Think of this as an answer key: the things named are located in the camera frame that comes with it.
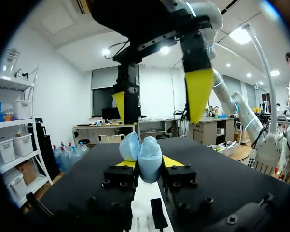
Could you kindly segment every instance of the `cardboard box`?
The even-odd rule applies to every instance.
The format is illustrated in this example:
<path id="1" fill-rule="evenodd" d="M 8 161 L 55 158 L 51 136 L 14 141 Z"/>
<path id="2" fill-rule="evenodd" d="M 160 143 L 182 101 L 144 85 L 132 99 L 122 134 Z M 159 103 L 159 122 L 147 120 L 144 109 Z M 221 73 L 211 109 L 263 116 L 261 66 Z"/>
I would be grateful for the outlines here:
<path id="1" fill-rule="evenodd" d="M 244 131 L 239 131 L 239 130 L 235 130 L 234 132 L 234 140 L 236 140 L 239 143 L 244 143 L 245 141 L 249 140 L 249 135 L 248 133 L 244 130 Z"/>
<path id="2" fill-rule="evenodd" d="M 30 184 L 37 178 L 34 167 L 29 160 L 17 165 L 16 168 L 23 174 L 26 185 Z"/>

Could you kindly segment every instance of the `chair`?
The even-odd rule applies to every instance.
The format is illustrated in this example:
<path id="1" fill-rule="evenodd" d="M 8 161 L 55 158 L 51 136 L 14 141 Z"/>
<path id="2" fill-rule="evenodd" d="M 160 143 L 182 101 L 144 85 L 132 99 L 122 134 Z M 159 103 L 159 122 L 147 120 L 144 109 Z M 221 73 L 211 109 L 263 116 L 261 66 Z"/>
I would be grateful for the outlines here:
<path id="1" fill-rule="evenodd" d="M 89 139 L 81 139 L 81 140 L 78 140 L 79 134 L 78 134 L 77 131 L 74 132 L 74 136 L 75 136 L 75 139 L 77 140 L 77 144 L 79 144 L 80 142 L 82 142 L 84 145 L 90 144 L 90 140 Z"/>
<path id="2" fill-rule="evenodd" d="M 159 134 L 156 136 L 156 139 L 168 139 L 170 136 L 168 134 Z"/>
<path id="3" fill-rule="evenodd" d="M 125 138 L 124 134 L 118 135 L 98 135 L 98 140 L 100 144 L 113 144 L 113 143 L 120 143 Z"/>

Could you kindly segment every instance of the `window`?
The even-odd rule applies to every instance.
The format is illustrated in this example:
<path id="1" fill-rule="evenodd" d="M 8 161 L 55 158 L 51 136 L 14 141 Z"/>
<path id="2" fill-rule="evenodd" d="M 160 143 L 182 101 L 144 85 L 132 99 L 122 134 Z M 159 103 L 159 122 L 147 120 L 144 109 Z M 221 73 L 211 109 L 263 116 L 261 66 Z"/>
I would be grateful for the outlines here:
<path id="1" fill-rule="evenodd" d="M 101 117 L 103 108 L 116 107 L 112 87 L 92 90 L 92 117 Z"/>

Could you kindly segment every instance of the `metal pole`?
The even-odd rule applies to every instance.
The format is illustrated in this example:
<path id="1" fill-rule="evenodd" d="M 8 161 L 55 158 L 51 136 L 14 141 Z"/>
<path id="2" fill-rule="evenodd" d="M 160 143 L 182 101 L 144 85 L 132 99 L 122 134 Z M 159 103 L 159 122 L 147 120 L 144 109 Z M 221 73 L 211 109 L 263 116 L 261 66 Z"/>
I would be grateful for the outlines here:
<path id="1" fill-rule="evenodd" d="M 275 86 L 274 86 L 274 82 L 273 79 L 271 77 L 270 74 L 270 67 L 266 58 L 266 55 L 264 53 L 264 50 L 259 42 L 259 40 L 257 39 L 255 33 L 252 31 L 252 28 L 250 26 L 250 24 L 246 24 L 242 27 L 242 29 L 245 29 L 248 34 L 251 36 L 251 39 L 253 41 L 253 44 L 260 56 L 262 65 L 264 67 L 265 70 L 265 74 L 267 76 L 267 80 L 268 80 L 268 86 L 269 86 L 269 93 L 271 96 L 271 124 L 270 124 L 270 128 L 269 128 L 269 133 L 270 134 L 276 134 L 276 122 L 277 122 L 277 112 L 276 112 L 276 91 L 275 91 Z"/>

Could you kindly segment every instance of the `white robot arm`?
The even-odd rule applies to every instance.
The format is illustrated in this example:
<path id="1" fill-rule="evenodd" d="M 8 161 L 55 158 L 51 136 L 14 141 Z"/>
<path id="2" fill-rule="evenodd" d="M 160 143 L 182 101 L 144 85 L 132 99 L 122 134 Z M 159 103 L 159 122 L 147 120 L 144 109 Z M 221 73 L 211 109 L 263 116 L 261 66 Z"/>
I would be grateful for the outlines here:
<path id="1" fill-rule="evenodd" d="M 170 4 L 174 10 L 180 8 L 186 8 L 194 16 L 208 15 L 212 28 L 202 29 L 201 33 L 208 41 L 209 52 L 208 55 L 211 60 L 216 56 L 214 51 L 214 41 L 218 33 L 218 30 L 223 26 L 223 18 L 219 9 L 211 2 L 192 2 L 184 3 L 182 1 L 171 1 L 177 2 L 177 7 L 173 7 L 174 4 Z M 221 102 L 221 106 L 227 115 L 231 115 L 234 112 L 239 112 L 239 118 L 243 125 L 243 128 L 247 131 L 251 144 L 253 144 L 253 150 L 250 154 L 249 166 L 254 169 L 261 171 L 265 174 L 272 175 L 275 168 L 280 166 L 286 166 L 290 171 L 290 126 L 287 128 L 287 133 L 279 133 L 276 126 L 276 95 L 273 88 L 273 81 L 270 76 L 270 69 L 264 52 L 260 43 L 257 40 L 256 35 L 252 32 L 249 25 L 245 26 L 245 29 L 252 37 L 252 41 L 255 45 L 256 50 L 259 53 L 261 62 L 263 64 L 267 79 L 269 81 L 270 94 L 272 99 L 272 124 L 270 130 L 267 132 L 265 127 L 256 117 L 252 109 L 248 106 L 246 101 L 243 99 L 239 92 L 235 92 L 230 96 L 226 84 L 224 83 L 220 74 L 214 70 L 214 86 L 218 99 Z"/>

